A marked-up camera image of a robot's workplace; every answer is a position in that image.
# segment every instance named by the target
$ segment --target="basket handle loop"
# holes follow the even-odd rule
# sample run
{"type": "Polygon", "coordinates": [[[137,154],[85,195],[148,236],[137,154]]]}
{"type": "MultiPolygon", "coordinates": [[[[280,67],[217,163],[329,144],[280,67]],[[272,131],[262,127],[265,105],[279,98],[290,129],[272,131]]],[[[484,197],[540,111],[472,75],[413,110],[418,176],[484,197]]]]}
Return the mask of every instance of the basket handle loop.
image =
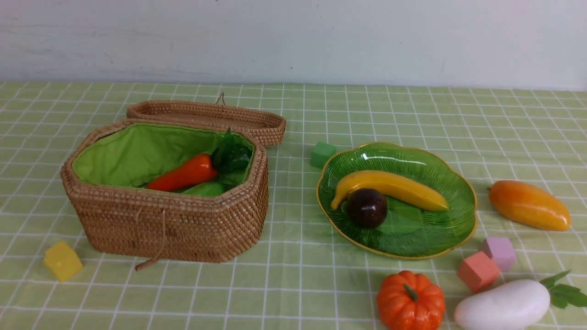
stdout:
{"type": "Polygon", "coordinates": [[[159,247],[159,250],[157,251],[157,253],[155,254],[155,256],[147,261],[141,262],[140,264],[136,265],[136,267],[134,268],[135,271],[140,271],[143,270],[151,265],[154,265],[157,263],[157,261],[159,260],[159,256],[161,256],[161,253],[163,252],[163,249],[165,248],[165,243],[167,241],[167,234],[166,234],[166,229],[165,229],[165,210],[163,210],[163,213],[161,215],[161,222],[162,222],[162,228],[163,228],[163,237],[161,238],[161,247],[159,247]]]}
{"type": "Polygon", "coordinates": [[[216,99],[215,105],[218,105],[218,102],[220,102],[220,100],[222,100],[222,103],[224,105],[226,105],[226,102],[224,102],[224,92],[220,93],[220,95],[218,96],[218,99],[216,99]]]}

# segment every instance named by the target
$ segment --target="pumpkin stem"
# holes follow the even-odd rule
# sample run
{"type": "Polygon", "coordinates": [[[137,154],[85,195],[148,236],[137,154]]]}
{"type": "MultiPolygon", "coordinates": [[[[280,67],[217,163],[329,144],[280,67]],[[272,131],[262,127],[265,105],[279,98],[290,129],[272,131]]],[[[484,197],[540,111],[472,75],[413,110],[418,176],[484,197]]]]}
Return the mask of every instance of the pumpkin stem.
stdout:
{"type": "Polygon", "coordinates": [[[410,288],[407,284],[404,283],[404,288],[406,289],[407,293],[410,295],[410,298],[413,301],[418,301],[418,293],[414,290],[412,290],[412,288],[410,288]]]}

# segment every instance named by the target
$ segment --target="woven rattan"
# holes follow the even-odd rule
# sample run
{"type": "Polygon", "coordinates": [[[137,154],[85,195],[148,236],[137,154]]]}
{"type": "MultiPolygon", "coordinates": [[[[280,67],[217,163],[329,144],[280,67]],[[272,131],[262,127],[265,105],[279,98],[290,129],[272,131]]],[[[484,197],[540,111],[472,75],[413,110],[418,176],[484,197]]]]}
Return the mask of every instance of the woven rattan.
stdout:
{"type": "Polygon", "coordinates": [[[164,119],[180,123],[205,123],[207,126],[248,131],[263,146],[280,144],[285,133],[286,120],[274,113],[243,107],[227,106],[224,93],[216,104],[149,100],[127,108],[128,118],[164,119]]]}
{"type": "MultiPolygon", "coordinates": [[[[145,106],[173,109],[171,105],[180,104],[152,102],[134,109],[145,109],[145,106]]],[[[196,106],[194,109],[208,108],[196,106]]],[[[255,153],[245,182],[220,196],[197,197],[132,187],[97,186],[80,181],[72,169],[72,162],[80,152],[133,123],[225,131],[223,127],[208,123],[178,122],[177,118],[161,117],[157,120],[126,119],[89,134],[63,165],[61,177],[92,247],[110,254],[150,258],[136,267],[140,270],[159,258],[226,262],[257,243],[269,203],[268,161],[265,148],[251,134],[251,129],[231,126],[233,132],[242,134],[255,146],[255,153]]],[[[276,138],[273,136],[271,140],[277,142],[276,138]]]]}

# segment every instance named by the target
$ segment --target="yellow banana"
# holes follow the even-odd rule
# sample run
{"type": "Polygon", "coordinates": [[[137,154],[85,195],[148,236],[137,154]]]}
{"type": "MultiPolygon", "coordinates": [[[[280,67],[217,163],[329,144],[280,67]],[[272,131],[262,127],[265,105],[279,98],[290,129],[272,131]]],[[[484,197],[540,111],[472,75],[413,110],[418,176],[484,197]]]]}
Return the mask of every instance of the yellow banana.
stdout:
{"type": "Polygon", "coordinates": [[[407,177],[377,170],[357,171],[342,178],[336,185],[330,207],[336,210],[351,193],[360,188],[376,189],[426,211],[444,212],[450,209],[446,199],[434,189],[407,177]]]}

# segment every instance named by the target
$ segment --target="tablecloth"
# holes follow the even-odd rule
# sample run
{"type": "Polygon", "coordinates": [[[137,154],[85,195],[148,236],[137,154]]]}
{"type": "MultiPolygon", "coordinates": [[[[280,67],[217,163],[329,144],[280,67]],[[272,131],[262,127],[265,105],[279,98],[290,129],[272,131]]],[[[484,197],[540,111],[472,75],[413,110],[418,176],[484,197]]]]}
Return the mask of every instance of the tablecloth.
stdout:
{"type": "MultiPolygon", "coordinates": [[[[572,269],[562,282],[587,290],[587,92],[410,86],[167,85],[0,82],[0,329],[384,329],[376,294],[385,276],[420,272],[446,295],[442,329],[471,294],[457,277],[488,236],[508,237],[513,269],[494,285],[572,269]],[[269,210],[257,245],[230,262],[102,254],[88,243],[60,180],[63,162],[92,130],[149,99],[278,113],[283,143],[268,147],[269,210]],[[316,201],[317,142],[349,150],[373,141],[426,149],[476,190],[480,225],[441,257],[399,261],[366,252],[333,230],[316,201]],[[564,202],[572,228],[513,223],[488,202],[501,179],[544,188],[564,202]],[[58,283],[44,252],[64,240],[83,269],[58,283]]],[[[551,308],[530,329],[587,326],[584,308],[551,308]]]]}

